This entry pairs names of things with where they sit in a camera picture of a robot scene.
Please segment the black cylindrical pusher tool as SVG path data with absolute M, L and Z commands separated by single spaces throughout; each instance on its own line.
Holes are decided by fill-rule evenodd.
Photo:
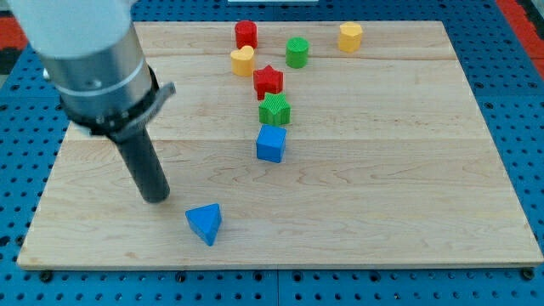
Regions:
M 170 187 L 147 130 L 116 142 L 116 147 L 141 197 L 148 203 L 165 201 Z

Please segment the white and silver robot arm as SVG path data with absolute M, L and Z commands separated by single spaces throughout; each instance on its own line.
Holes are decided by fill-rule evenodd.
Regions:
M 8 0 L 68 118 L 119 150 L 142 198 L 170 187 L 147 124 L 175 94 L 148 65 L 127 0 Z

